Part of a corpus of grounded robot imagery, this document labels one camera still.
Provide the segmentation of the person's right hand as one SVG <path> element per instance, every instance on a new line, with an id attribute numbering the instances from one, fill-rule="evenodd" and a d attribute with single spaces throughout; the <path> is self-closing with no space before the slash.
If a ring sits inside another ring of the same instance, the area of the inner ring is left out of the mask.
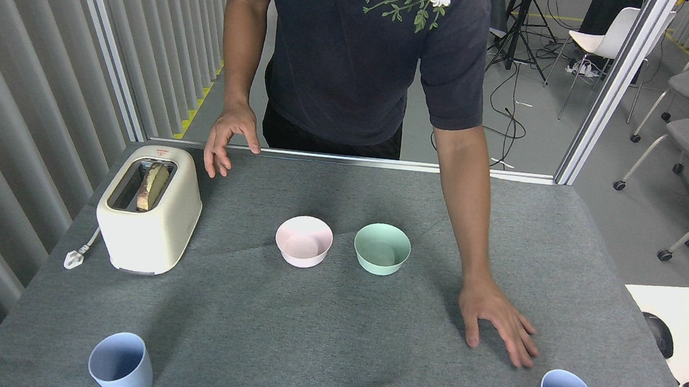
<path id="1" fill-rule="evenodd" d="M 261 154 L 257 118 L 249 102 L 229 101 L 213 123 L 203 147 L 204 169 L 208 177 L 225 177 L 233 166 L 227 151 L 232 137 L 242 135 L 251 153 Z"/>

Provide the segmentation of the person's left hand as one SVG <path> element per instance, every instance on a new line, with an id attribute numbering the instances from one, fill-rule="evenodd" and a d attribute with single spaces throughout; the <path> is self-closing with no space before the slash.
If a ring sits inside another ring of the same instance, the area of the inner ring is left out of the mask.
<path id="1" fill-rule="evenodd" d="M 464 275 L 457 299 L 469 347 L 480 345 L 479 321 L 490 322 L 505 344 L 511 365 L 534 366 L 533 360 L 539 355 L 532 338 L 534 325 L 511 304 L 491 276 Z"/>

